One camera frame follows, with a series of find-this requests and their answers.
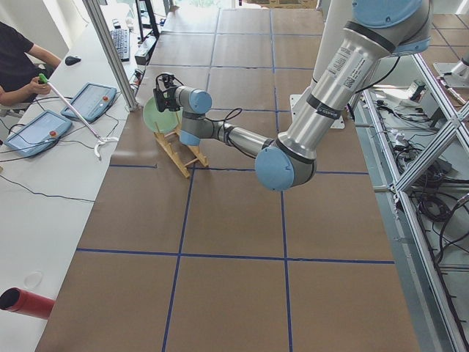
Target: red cylinder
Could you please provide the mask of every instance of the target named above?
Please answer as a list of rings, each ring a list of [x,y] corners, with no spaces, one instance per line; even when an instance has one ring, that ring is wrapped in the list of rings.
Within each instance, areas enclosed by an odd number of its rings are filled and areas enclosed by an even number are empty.
[[[48,319],[55,301],[19,288],[10,288],[0,296],[0,309]]]

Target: person's arm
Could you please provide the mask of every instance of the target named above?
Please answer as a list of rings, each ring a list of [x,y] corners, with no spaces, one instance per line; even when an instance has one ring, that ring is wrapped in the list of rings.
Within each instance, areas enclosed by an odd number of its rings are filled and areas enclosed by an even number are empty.
[[[57,68],[61,61],[59,57],[52,54],[49,50],[45,50],[36,44],[34,44],[31,50],[28,51],[28,54],[34,56],[36,59],[44,61],[53,68]]]
[[[0,86],[0,104],[12,106],[24,102],[33,94],[49,94],[50,91],[48,84],[39,84],[39,78],[34,77],[26,86],[11,92],[5,92]]]

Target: black shirt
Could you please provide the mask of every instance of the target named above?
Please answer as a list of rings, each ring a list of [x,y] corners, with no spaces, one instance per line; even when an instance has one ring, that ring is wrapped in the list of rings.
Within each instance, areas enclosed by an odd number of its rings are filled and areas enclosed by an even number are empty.
[[[5,92],[26,86],[41,70],[25,54],[34,43],[0,22],[0,86]]]

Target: blue joint cap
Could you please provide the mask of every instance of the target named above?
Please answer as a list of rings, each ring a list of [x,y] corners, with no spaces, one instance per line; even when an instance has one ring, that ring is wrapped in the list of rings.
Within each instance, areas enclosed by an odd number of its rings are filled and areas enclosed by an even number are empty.
[[[287,154],[277,147],[267,147],[259,152],[254,163],[259,182],[271,191],[285,191],[295,179],[295,171]]]
[[[355,19],[365,27],[388,28],[407,20],[422,0],[354,0]]]
[[[185,145],[192,145],[192,146],[198,146],[200,144],[200,138],[197,136],[194,136],[192,133],[186,132],[181,130],[181,134],[179,137],[179,140],[181,143]]]
[[[189,105],[196,114],[205,114],[212,107],[212,97],[207,92],[196,89],[191,92]]]
[[[396,48],[391,56],[404,56],[421,53],[422,51],[428,49],[429,45],[430,38],[420,40],[419,42],[400,45]]]

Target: black mouse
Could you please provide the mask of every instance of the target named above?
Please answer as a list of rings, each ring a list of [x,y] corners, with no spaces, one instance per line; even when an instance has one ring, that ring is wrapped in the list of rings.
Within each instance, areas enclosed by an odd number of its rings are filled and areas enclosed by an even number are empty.
[[[76,64],[77,62],[80,62],[80,61],[81,61],[81,59],[78,56],[67,56],[65,58],[65,64],[67,66],[74,65],[74,64]]]

